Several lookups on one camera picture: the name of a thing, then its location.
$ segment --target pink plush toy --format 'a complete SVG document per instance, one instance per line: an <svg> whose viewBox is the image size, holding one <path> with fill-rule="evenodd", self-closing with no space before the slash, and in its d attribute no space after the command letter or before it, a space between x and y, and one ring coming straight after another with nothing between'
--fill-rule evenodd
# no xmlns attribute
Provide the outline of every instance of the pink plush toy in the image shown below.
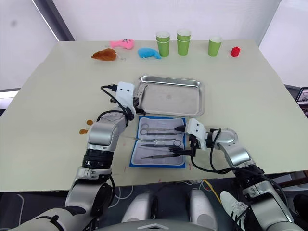
<svg viewBox="0 0 308 231"><path fill-rule="evenodd" d="M126 49L132 49L134 47L134 40L132 39L123 39L116 42L110 42L111 48L114 47L124 47Z"/></svg>

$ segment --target metal robot arm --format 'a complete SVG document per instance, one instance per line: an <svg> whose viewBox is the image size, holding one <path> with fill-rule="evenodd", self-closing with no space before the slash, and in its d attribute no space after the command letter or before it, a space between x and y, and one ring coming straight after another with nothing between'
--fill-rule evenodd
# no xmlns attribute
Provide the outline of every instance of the metal robot arm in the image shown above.
<svg viewBox="0 0 308 231"><path fill-rule="evenodd" d="M233 171L243 188L243 195L252 202L251 209L263 230L302 231L300 227L293 223L289 209L272 184L262 178L264 171L256 166L248 151L240 145L235 131L223 129L215 144L214 139L218 130L211 129L206 132L204 125L196 119L190 119L186 131L196 137L197 146L202 150L212 148L213 145L215 145L214 148L222 150L231 168L245 169L255 173Z"/></svg>
<svg viewBox="0 0 308 231"><path fill-rule="evenodd" d="M92 230L92 221L108 208L113 190L107 180L111 177L114 151L120 134L136 112L133 106L133 84L120 82L118 86L103 87L116 91L115 98L122 107L102 113L89 130L86 154L82 166L77 170L65 207L50 209L12 230L81 231L86 227Z"/></svg>

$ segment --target metal tray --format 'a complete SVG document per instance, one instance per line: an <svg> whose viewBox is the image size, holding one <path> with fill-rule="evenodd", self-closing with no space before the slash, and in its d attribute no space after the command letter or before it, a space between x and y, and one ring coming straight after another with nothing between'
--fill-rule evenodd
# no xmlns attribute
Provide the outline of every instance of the metal tray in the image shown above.
<svg viewBox="0 0 308 231"><path fill-rule="evenodd" d="M204 113L204 85L197 80L142 76L134 96L146 113L198 117Z"/></svg>

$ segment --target green paper cup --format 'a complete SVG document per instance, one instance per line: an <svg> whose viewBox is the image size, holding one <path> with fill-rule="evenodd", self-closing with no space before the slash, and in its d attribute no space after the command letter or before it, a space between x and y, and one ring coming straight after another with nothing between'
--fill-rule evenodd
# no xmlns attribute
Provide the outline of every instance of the green paper cup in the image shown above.
<svg viewBox="0 0 308 231"><path fill-rule="evenodd" d="M185 56L188 53L189 48L189 40L188 41L181 41L178 40L178 53L179 55Z"/></svg>
<svg viewBox="0 0 308 231"><path fill-rule="evenodd" d="M170 40L167 42L157 41L157 45L160 56L167 57L169 55Z"/></svg>
<svg viewBox="0 0 308 231"><path fill-rule="evenodd" d="M158 31L156 33L156 40L159 42L168 42L170 40L170 34L167 31Z"/></svg>
<svg viewBox="0 0 308 231"><path fill-rule="evenodd" d="M211 36L210 39L208 40L207 54L209 56L217 56L221 43L222 43L222 37Z"/></svg>
<svg viewBox="0 0 308 231"><path fill-rule="evenodd" d="M177 39L180 41L189 41L191 40L191 34L192 32L187 29L180 29L178 30L178 36Z"/></svg>

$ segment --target sneaker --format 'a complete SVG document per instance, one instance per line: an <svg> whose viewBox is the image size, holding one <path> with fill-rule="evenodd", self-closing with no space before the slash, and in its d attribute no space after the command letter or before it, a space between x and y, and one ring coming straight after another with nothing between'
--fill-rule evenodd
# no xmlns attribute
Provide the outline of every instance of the sneaker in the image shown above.
<svg viewBox="0 0 308 231"><path fill-rule="evenodd" d="M226 213L235 221L248 206L241 201L236 200L230 193L222 191L220 194L220 200ZM245 231L244 219L246 215L242 216L237 222L238 226Z"/></svg>

